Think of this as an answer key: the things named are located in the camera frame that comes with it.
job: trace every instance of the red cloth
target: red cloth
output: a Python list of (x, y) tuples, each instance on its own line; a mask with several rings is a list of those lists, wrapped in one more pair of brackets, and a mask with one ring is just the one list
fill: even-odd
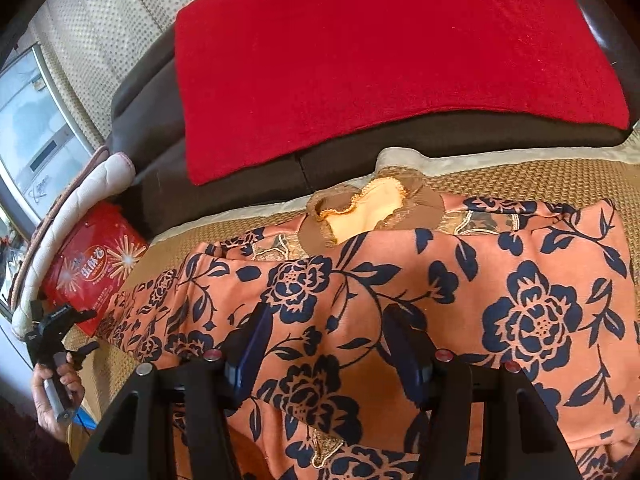
[(628, 123), (574, 0), (195, 0), (175, 31), (194, 184), (426, 112)]

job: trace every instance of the sofa cushion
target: sofa cushion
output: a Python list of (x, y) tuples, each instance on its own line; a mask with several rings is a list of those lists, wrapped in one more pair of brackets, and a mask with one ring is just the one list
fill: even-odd
[[(187, 177), (184, 150), (184, 140), (171, 146), (116, 199), (124, 216), (147, 239), (206, 215), (312, 192), (293, 155), (194, 186)], [(212, 153), (211, 163), (219, 156), (227, 155)]]
[(164, 31), (136, 63), (113, 95), (111, 117), (117, 119), (140, 91), (174, 58), (174, 26)]
[(300, 152), (300, 164), (309, 186), (318, 190), (373, 172), (378, 153), (391, 146), (433, 157), (517, 148), (615, 146), (626, 137), (626, 132), (603, 124), (468, 110), (427, 114), (337, 137)]
[(134, 90), (132, 86), (131, 93), (123, 93), (123, 100), (127, 99), (125, 95), (131, 97), (129, 105), (121, 108), (114, 104), (120, 114), (113, 118), (113, 133), (107, 138), (107, 145), (111, 153), (127, 153), (140, 172), (184, 138), (182, 101), (173, 58), (139, 90)]

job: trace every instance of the red plastic bag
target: red plastic bag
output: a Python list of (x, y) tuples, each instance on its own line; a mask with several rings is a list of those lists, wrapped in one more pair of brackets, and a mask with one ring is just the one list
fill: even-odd
[(112, 295), (146, 251), (146, 242), (118, 208), (100, 202), (87, 212), (56, 253), (42, 290), (53, 307), (70, 303), (98, 315), (78, 326), (92, 336)]

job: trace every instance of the orange floral fabric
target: orange floral fabric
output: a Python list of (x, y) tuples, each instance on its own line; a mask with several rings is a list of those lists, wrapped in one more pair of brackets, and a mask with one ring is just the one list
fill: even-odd
[[(584, 478), (610, 477), (636, 441), (640, 385), (633, 273), (614, 205), (442, 201), (438, 230), (375, 230), (311, 257), (296, 238), (303, 217), (201, 244), (179, 269), (115, 296), (98, 332), (171, 367), (220, 346), (266, 303), (268, 350), (251, 399), (228, 417), (245, 477), (404, 479), (428, 415), (388, 364), (382, 311), (399, 304), (468, 362), (519, 362)], [(174, 425), (181, 442), (180, 409)], [(476, 408), (469, 479), (481, 427)]]

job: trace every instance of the hand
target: hand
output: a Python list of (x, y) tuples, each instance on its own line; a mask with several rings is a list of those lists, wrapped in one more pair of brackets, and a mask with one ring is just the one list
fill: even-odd
[[(73, 406), (78, 408), (84, 398), (84, 386), (82, 386), (80, 377), (71, 364), (73, 358), (70, 353), (66, 354), (66, 361), (67, 364), (58, 367), (57, 372), (60, 376), (60, 382), (69, 390), (69, 398)], [(44, 389), (44, 380), (52, 377), (53, 372), (51, 370), (41, 364), (36, 364), (31, 378), (31, 393), (33, 394), (33, 402), (36, 405), (40, 427), (60, 442), (66, 442), (66, 428), (60, 426), (57, 422)]]

